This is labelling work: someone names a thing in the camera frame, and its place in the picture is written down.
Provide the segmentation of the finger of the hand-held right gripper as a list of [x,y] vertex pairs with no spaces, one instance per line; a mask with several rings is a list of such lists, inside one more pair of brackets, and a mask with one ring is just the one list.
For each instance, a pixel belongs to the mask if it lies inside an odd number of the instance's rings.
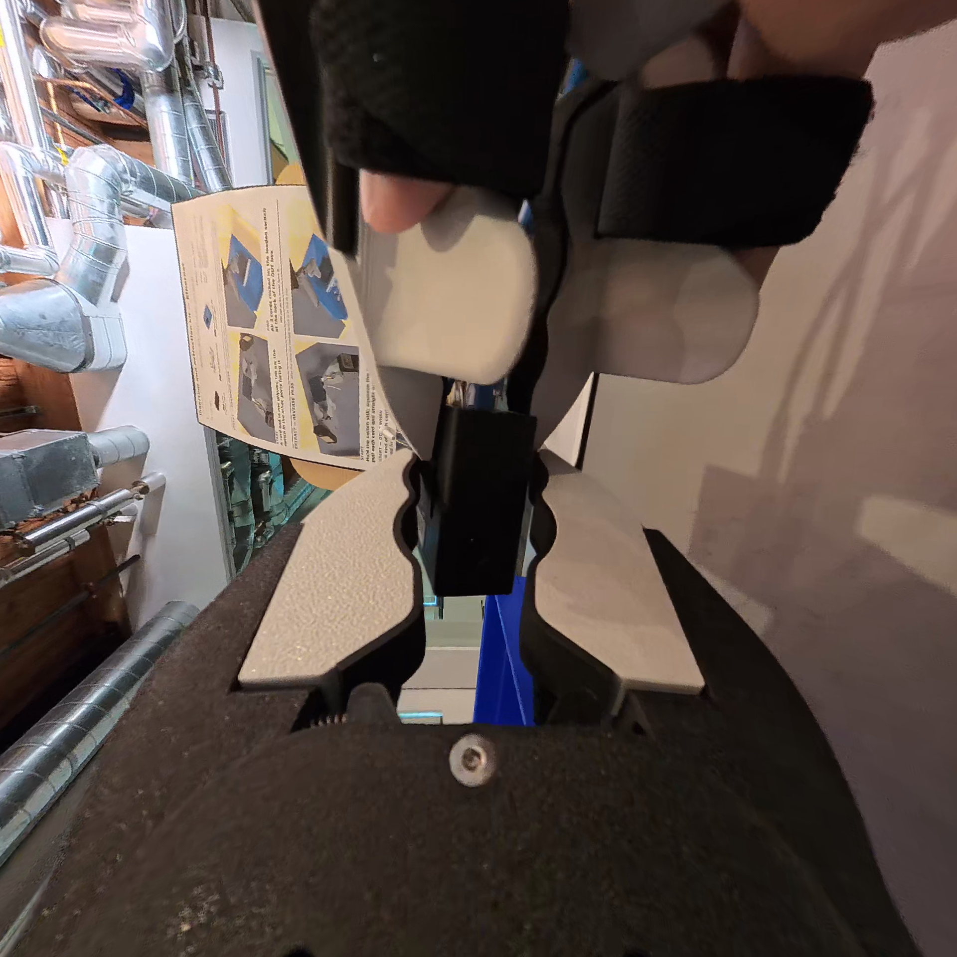
[[548,361],[534,389],[535,446],[565,470],[583,470],[600,375],[574,365]]
[[449,375],[449,254],[359,251],[357,341],[395,424],[428,459]]

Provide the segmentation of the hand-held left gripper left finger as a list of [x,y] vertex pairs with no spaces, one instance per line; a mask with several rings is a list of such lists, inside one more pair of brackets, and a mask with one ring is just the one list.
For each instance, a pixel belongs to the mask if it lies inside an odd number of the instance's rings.
[[303,521],[237,681],[243,690],[399,692],[423,663],[422,572],[406,540],[409,450],[362,472]]

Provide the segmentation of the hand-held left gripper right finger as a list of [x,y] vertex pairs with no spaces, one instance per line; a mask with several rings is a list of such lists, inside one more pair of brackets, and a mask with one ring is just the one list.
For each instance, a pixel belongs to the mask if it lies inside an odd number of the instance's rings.
[[617,720],[631,695],[700,700],[701,673],[644,527],[557,455],[536,458],[520,660],[535,720]]

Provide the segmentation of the black network switch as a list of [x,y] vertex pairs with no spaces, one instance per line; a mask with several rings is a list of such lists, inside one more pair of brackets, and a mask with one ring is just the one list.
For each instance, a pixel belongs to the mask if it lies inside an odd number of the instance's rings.
[[418,546],[438,597],[512,591],[536,420],[445,406],[418,466]]

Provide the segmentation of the person's right hand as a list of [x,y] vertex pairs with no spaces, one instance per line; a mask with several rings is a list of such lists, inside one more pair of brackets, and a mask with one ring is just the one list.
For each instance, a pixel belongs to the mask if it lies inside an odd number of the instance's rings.
[[[862,77],[881,44],[935,29],[956,16],[954,1],[745,1],[728,58],[728,78]],[[365,223],[402,233],[453,191],[437,182],[360,172]]]

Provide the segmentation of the blue plastic bin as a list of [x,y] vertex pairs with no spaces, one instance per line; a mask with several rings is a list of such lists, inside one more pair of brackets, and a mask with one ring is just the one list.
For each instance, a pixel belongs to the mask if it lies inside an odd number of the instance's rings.
[[520,615],[526,579],[485,600],[473,722],[533,726],[532,676],[520,658]]

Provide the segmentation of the instruction sheet board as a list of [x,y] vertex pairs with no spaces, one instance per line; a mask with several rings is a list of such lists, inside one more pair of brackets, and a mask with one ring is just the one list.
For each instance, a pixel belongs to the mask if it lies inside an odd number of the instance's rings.
[[408,448],[374,385],[301,168],[172,211],[199,422],[348,472]]

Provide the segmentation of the metal rod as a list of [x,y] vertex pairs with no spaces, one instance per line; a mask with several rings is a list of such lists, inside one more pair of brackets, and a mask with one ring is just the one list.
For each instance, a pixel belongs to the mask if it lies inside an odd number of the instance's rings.
[[79,532],[112,519],[126,506],[161,491],[165,485],[164,473],[150,472],[135,481],[129,488],[90,498],[72,512],[47,521],[29,532],[16,533],[17,544],[25,554],[37,554]]

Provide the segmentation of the silver spiral duct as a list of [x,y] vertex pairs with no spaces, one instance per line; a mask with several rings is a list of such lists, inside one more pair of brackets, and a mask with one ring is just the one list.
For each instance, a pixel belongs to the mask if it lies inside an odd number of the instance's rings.
[[198,615],[193,604],[165,604],[2,754],[2,864],[99,751],[154,665]]

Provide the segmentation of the grey metal duct box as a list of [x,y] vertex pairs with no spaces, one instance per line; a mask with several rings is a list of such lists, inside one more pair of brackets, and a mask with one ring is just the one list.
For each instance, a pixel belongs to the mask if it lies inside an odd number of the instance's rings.
[[1,437],[1,530],[43,518],[100,483],[99,471],[146,455],[133,426],[95,433],[31,428]]

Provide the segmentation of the silver air duct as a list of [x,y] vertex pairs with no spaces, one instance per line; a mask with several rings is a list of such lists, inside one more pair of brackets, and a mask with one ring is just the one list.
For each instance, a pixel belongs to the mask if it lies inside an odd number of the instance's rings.
[[[2,358],[58,373],[122,367],[126,218],[171,226],[172,206],[230,188],[208,2],[1,3],[2,197],[21,244],[2,244]],[[56,90],[142,124],[157,165],[55,111]]]

